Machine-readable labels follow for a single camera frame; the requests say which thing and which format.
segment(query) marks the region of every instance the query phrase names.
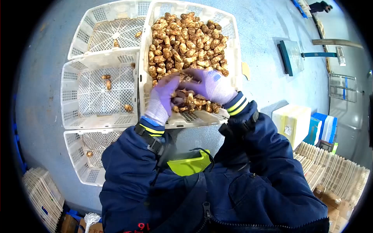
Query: gloved hand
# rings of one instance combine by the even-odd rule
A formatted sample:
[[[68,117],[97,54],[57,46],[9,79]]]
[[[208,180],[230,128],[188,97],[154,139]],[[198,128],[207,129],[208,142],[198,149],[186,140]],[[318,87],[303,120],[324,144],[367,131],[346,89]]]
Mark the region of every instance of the gloved hand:
[[[149,106],[145,116],[165,126],[171,116],[171,95],[175,92],[180,82],[179,73],[164,76],[150,93]]]
[[[201,82],[199,84],[181,82],[178,89],[193,90],[196,94],[201,94],[211,102],[221,105],[230,102],[237,95],[230,80],[214,70],[186,69],[185,73],[193,75],[194,80]]]

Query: jacket sleeve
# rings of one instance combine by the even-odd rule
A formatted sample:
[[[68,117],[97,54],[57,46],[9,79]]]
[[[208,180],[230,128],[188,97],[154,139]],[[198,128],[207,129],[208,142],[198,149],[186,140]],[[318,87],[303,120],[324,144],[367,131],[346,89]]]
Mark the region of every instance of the jacket sleeve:
[[[150,133],[160,136],[164,133],[163,126],[152,126],[144,119],[139,123]],[[131,126],[102,154],[106,173],[100,201],[105,232],[122,230],[119,213],[130,212],[149,193],[150,183],[156,177],[156,157],[147,146]]]
[[[233,113],[228,125],[233,133],[237,134],[237,141],[242,143],[251,161],[250,171],[267,177],[272,186],[293,203],[312,203],[312,206],[326,217],[325,205],[313,195],[300,162],[293,159],[289,140],[277,133],[272,119],[259,113],[256,123],[242,130],[243,124],[250,120],[257,110],[257,104],[255,101],[248,102],[241,92],[224,107],[230,114]]]

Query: white rope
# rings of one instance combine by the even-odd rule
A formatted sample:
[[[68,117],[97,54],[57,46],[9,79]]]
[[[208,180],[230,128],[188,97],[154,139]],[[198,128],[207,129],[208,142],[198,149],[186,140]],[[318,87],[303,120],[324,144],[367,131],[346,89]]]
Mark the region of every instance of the white rope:
[[[95,223],[98,223],[98,221],[100,220],[100,216],[96,213],[89,213],[89,214],[85,214],[84,216],[84,221],[85,221],[85,233],[88,233],[89,230],[90,230],[90,226],[95,224]]]

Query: navy blue jacket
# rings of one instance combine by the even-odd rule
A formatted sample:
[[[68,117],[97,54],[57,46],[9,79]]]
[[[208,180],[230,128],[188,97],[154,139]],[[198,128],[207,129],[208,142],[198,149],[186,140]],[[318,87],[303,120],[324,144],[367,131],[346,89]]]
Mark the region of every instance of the navy blue jacket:
[[[313,195],[290,142],[272,120],[259,113],[254,127],[242,133],[256,102],[239,92],[224,108],[233,115],[228,125],[235,137],[225,138],[211,172],[209,166],[181,177],[165,170],[151,186],[156,156],[133,126],[104,151],[104,232],[328,232],[327,207]],[[164,131],[140,123],[150,132]]]

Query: zipper pull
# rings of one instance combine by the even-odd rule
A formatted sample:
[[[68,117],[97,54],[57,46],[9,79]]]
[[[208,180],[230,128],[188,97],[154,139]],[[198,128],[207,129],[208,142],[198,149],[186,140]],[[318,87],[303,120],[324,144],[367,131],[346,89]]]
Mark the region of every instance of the zipper pull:
[[[206,220],[210,220],[211,219],[211,212],[210,212],[210,203],[205,201],[203,203],[203,211],[205,213],[204,217]]]

